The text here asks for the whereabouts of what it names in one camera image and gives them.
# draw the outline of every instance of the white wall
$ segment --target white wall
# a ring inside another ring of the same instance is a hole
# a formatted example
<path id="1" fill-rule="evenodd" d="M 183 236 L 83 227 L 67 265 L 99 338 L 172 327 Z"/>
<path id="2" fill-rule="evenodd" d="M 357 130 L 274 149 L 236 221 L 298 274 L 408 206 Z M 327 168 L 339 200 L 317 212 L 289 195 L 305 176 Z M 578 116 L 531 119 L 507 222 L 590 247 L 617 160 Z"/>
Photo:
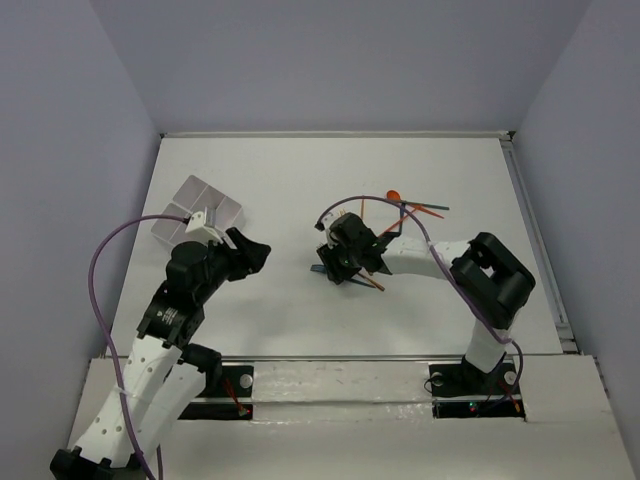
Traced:
<path id="1" fill-rule="evenodd" d="M 640 475 L 640 3 L 595 0 L 516 135 L 579 345 Z"/>
<path id="2" fill-rule="evenodd" d="M 1 7 L 0 476 L 35 480 L 51 478 L 102 343 L 90 255 L 141 211 L 158 137 L 88 2 Z M 133 233 L 99 267 L 107 311 Z"/>
<path id="3" fill-rule="evenodd" d="M 91 0 L 161 131 L 515 129 L 588 0 Z"/>

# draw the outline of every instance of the black base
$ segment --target black base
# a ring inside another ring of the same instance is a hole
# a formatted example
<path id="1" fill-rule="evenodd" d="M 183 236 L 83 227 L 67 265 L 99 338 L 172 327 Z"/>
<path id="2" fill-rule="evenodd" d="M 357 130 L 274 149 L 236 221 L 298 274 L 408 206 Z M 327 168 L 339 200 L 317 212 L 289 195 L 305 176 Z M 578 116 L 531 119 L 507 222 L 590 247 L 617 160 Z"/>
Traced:
<path id="1" fill-rule="evenodd" d="M 434 418 L 525 418 L 524 404 L 518 400 L 518 411 L 511 401 L 433 403 Z"/>
<path id="2" fill-rule="evenodd" d="M 135 457 L 127 468 L 111 468 L 108 462 L 94 463 L 80 456 L 80 449 L 72 452 L 58 450 L 49 468 L 56 480 L 145 480 L 146 475 Z"/>
<path id="3" fill-rule="evenodd" d="M 246 413 L 240 415 L 235 403 L 190 403 L 178 420 L 253 420 L 253 405 L 243 403 Z"/>
<path id="4" fill-rule="evenodd" d="M 231 386 L 238 398 L 251 398 L 253 384 L 249 388 L 242 388 L 240 378 L 249 375 L 253 378 L 253 365 L 222 365 L 222 376 L 214 385 L 207 383 L 205 389 L 197 398 L 229 398 L 224 388 L 225 379 L 229 379 Z"/>
<path id="5" fill-rule="evenodd" d="M 499 381 L 507 387 L 504 374 L 515 373 L 515 366 L 511 362 L 501 362 L 488 374 L 480 372 L 464 359 L 461 363 L 429 365 L 429 379 L 431 395 L 440 398 L 467 397 L 474 395 L 501 395 L 503 388 Z M 518 386 L 511 392 L 520 392 Z"/>

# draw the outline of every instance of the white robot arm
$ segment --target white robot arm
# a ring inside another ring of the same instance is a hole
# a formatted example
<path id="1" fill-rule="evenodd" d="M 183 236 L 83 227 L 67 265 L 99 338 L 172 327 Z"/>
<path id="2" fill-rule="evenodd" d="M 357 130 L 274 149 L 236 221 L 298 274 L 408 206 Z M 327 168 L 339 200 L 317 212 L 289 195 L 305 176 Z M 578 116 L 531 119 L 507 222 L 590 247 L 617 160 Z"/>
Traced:
<path id="1" fill-rule="evenodd" d="M 191 337 L 204 320 L 203 307 L 211 295 L 225 281 L 258 273 L 271 247 L 232 228 L 226 232 L 235 246 L 231 248 L 209 231 L 205 217 L 206 213 L 194 214 L 187 231 L 191 238 L 208 243 L 184 242 L 171 252 L 166 280 L 144 313 L 126 361 L 120 382 L 124 391 L 114 385 L 75 446 L 58 450 L 50 465 L 56 479 L 146 478 L 133 455 L 128 430 L 135 432 L 142 452 L 154 452 L 193 398 L 220 379 L 221 355 L 190 343 Z"/>
<path id="2" fill-rule="evenodd" d="M 454 281 L 456 289 L 483 318 L 475 322 L 460 371 L 453 379 L 456 388 L 449 389 L 454 392 L 450 395 L 477 394 L 496 381 L 509 331 L 535 280 L 495 236 L 480 233 L 470 241 L 430 244 L 396 232 L 378 237 L 353 213 L 337 219 L 325 217 L 316 228 L 326 232 L 327 243 L 317 253 L 329 280 L 336 284 L 362 268 L 370 273 Z"/>

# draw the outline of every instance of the orange spoon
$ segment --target orange spoon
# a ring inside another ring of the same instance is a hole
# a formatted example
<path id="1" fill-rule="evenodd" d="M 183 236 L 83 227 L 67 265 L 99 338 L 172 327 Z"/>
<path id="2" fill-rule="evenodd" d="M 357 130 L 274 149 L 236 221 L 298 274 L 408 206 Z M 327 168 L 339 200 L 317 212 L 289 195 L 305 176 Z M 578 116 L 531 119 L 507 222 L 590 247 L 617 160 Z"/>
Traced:
<path id="1" fill-rule="evenodd" d="M 389 190 L 387 192 L 387 200 L 393 200 L 394 202 L 402 202 L 402 197 L 395 190 Z M 443 218 L 444 219 L 444 217 L 442 215 L 440 215 L 439 213 L 432 212 L 431 210 L 428 210 L 428 209 L 420 206 L 419 204 L 407 203 L 407 205 L 411 205 L 415 210 L 418 210 L 420 212 L 428 213 L 429 215 L 433 215 L 434 217 L 438 217 L 438 218 Z"/>

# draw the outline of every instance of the white platform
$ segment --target white platform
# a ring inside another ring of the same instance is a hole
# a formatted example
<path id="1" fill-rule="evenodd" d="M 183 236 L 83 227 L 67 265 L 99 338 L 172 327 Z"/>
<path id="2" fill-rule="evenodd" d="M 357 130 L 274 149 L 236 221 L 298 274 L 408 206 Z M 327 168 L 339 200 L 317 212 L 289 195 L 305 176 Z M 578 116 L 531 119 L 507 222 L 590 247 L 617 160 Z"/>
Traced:
<path id="1" fill-rule="evenodd" d="M 427 363 L 257 363 L 252 422 L 178 421 L 165 478 L 633 480 L 590 357 L 528 356 L 527 421 L 434 420 Z M 114 381 L 94 360 L 70 446 Z"/>
<path id="2" fill-rule="evenodd" d="M 462 354 L 473 319 L 444 282 L 377 276 L 387 291 L 337 287 L 309 272 L 323 240 L 313 225 L 325 207 L 357 194 L 398 190 L 444 204 L 446 220 L 421 214 L 435 240 L 496 234 L 540 282 L 500 143 L 491 138 L 189 138 L 164 139 L 144 213 L 161 212 L 189 175 L 245 208 L 251 239 L 273 252 L 264 270 L 224 285 L 208 302 L 193 341 L 225 355 Z M 345 208 L 359 212 L 359 203 Z M 398 218 L 366 205 L 381 231 Z M 113 327 L 121 355 L 164 279 L 168 252 L 140 226 Z M 413 226 L 405 230 L 417 235 Z M 513 331 L 527 353 L 559 353 L 554 317 L 538 286 Z"/>

